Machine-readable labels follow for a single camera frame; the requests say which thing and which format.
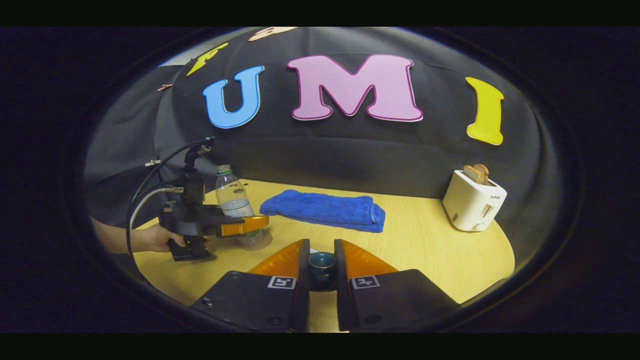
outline black fabric backdrop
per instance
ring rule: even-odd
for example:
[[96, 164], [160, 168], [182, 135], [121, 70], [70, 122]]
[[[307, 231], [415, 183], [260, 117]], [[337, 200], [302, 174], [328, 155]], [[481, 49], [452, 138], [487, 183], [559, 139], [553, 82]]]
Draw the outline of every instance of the black fabric backdrop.
[[[150, 168], [144, 163], [164, 158], [185, 143], [214, 135], [214, 150], [196, 167], [209, 174], [207, 191], [215, 184], [217, 164], [230, 163], [248, 179], [441, 199], [453, 170], [484, 163], [491, 178], [508, 192], [496, 221], [511, 241], [516, 267], [534, 255], [561, 211], [563, 164], [561, 144], [554, 141], [543, 119], [523, 94], [496, 72], [438, 42], [401, 29], [298, 28], [247, 41], [253, 32], [229, 40], [229, 45], [189, 77], [196, 58], [184, 67], [160, 67], [132, 84], [104, 117], [92, 143], [86, 167], [87, 194], [93, 216], [123, 225], [126, 205]], [[369, 92], [358, 113], [345, 116], [334, 109], [323, 120], [299, 121], [298, 82], [287, 62], [327, 55], [355, 72], [371, 54], [412, 59], [410, 68], [419, 122], [374, 119], [365, 112]], [[207, 116], [202, 90], [227, 79], [225, 106], [242, 105], [239, 71], [265, 66], [259, 75], [260, 109], [243, 126], [214, 127]], [[504, 94], [499, 146], [470, 138], [466, 128], [477, 111], [474, 89], [466, 76], [481, 79]], [[174, 86], [163, 92], [165, 83]], [[160, 179], [179, 175], [183, 157], [160, 171]], [[166, 198], [156, 197], [136, 221], [157, 215]], [[258, 209], [260, 204], [253, 204]]]

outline wooden table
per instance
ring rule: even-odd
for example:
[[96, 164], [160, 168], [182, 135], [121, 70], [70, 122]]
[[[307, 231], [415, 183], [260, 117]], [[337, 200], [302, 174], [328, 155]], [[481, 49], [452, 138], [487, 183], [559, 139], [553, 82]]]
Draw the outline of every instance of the wooden table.
[[[294, 241], [308, 238], [313, 249], [333, 252], [333, 240], [341, 238], [378, 256], [398, 270], [418, 269], [457, 303], [481, 293], [514, 270], [513, 249], [506, 235], [493, 221], [479, 233], [457, 230], [445, 214], [440, 199], [425, 199], [312, 188], [242, 179], [253, 210], [286, 189], [354, 197], [369, 195], [387, 212], [384, 231], [367, 233], [288, 218], [270, 217], [264, 229], [273, 240], [264, 249], [249, 251], [234, 245], [233, 239], [211, 237], [209, 251], [217, 259], [175, 262], [171, 253], [135, 253], [140, 271], [157, 289], [190, 306], [226, 272], [249, 271], [274, 252]], [[217, 204], [215, 192], [206, 204]], [[153, 219], [140, 229], [158, 222]], [[312, 332], [337, 332], [336, 292], [311, 292], [309, 326]]]

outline hand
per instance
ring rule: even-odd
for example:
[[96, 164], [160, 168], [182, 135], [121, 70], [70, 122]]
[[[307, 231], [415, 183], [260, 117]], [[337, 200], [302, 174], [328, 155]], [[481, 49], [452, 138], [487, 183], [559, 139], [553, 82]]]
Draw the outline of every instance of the hand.
[[[143, 230], [134, 230], [131, 233], [131, 243], [134, 252], [138, 251], [155, 251], [169, 252], [169, 239], [174, 239], [176, 244], [185, 247], [184, 237], [180, 234], [161, 227], [159, 224], [153, 225]], [[205, 249], [209, 244], [209, 240], [205, 240]]]

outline white cable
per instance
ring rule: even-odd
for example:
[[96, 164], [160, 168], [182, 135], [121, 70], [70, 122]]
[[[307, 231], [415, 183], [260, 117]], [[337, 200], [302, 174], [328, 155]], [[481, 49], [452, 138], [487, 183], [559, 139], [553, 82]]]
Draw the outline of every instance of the white cable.
[[129, 232], [133, 230], [133, 220], [136, 219], [136, 215], [138, 214], [138, 211], [142, 208], [145, 202], [149, 200], [151, 196], [157, 193], [166, 193], [166, 192], [181, 193], [183, 191], [184, 191], [184, 188], [160, 188], [148, 193], [147, 196], [145, 196], [144, 199], [142, 199], [142, 201], [138, 204], [138, 206], [136, 206], [136, 210], [133, 211], [133, 216], [131, 217], [131, 221], [129, 222]]

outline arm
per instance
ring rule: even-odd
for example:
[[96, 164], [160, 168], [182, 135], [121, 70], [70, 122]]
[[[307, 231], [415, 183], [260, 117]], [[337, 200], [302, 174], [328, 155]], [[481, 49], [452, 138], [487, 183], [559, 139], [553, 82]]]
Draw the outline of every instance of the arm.
[[[91, 218], [93, 229], [98, 239], [108, 252], [115, 254], [126, 254], [127, 234], [124, 228], [103, 224]], [[143, 230], [131, 231], [131, 249], [133, 252], [155, 251], [169, 252], [169, 239], [184, 247], [184, 237], [174, 234], [169, 230], [156, 224]]]

